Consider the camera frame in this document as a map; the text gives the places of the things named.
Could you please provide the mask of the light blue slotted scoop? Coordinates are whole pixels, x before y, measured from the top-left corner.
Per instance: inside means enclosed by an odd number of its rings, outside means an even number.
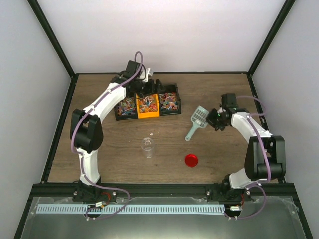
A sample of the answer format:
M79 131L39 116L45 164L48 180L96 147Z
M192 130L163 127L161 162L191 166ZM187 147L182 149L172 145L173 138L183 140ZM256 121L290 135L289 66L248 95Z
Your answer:
M206 128L208 123L206 122L206 117L208 116L209 111L203 106L198 106L194 113L191 116L192 128L185 137L185 141L189 142L192 136L198 129Z

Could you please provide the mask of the black candy bin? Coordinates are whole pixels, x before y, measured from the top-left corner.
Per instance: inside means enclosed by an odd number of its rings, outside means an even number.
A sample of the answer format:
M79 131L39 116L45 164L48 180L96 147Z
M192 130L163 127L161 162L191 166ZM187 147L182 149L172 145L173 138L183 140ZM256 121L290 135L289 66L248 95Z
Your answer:
M137 107L135 97L125 97L114 107L116 121L137 119Z
M164 86L164 91L158 93L160 116L181 114L182 104L176 83Z

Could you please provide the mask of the orange candy bin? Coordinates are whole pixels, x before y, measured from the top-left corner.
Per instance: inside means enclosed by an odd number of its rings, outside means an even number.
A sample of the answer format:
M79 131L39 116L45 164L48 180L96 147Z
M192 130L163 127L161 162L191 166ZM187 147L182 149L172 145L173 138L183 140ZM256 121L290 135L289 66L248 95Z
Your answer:
M136 98L137 115L139 119L160 116L160 102L157 94Z

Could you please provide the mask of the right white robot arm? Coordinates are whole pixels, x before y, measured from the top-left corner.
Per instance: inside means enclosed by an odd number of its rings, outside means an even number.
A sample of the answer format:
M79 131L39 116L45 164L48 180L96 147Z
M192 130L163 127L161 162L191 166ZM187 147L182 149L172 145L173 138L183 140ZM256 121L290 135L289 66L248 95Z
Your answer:
M215 131L223 131L230 126L236 129L247 142L244 166L239 171L225 177L221 194L228 201L239 195L239 190L261 186L271 180L284 177L286 173L285 140L273 135L257 123L253 116L263 113L251 113L238 105L235 93L221 96L219 108L213 108L206 117L206 122Z

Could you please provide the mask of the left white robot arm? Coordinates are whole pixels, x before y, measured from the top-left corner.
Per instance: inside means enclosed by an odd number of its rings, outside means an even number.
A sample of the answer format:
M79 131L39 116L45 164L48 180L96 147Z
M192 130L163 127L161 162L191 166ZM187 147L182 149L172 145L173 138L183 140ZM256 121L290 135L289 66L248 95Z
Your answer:
M71 117L70 139L71 150L79 156L80 181L87 185L84 195L90 201L97 201L102 195L98 186L98 149L104 136L102 122L109 112L130 93L142 96L162 92L164 86L159 79L146 82L137 79L126 79L115 76L106 90L84 109L75 109Z

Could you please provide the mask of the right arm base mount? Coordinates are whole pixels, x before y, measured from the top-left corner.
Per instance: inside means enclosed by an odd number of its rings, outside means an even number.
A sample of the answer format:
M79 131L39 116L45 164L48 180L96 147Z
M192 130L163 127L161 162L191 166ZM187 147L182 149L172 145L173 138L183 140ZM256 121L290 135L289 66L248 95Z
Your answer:
M209 184L205 191L207 199L215 202L239 202L246 194L244 189L233 189L230 186L229 175L221 183Z

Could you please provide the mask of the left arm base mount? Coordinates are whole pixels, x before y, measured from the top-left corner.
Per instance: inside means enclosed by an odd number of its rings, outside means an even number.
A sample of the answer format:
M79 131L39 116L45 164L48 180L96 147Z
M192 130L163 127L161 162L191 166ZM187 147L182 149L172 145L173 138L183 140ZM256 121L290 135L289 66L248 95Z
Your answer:
M100 201L114 202L117 192L100 189L92 185L86 185L80 180L74 181L73 201L83 203L96 203Z

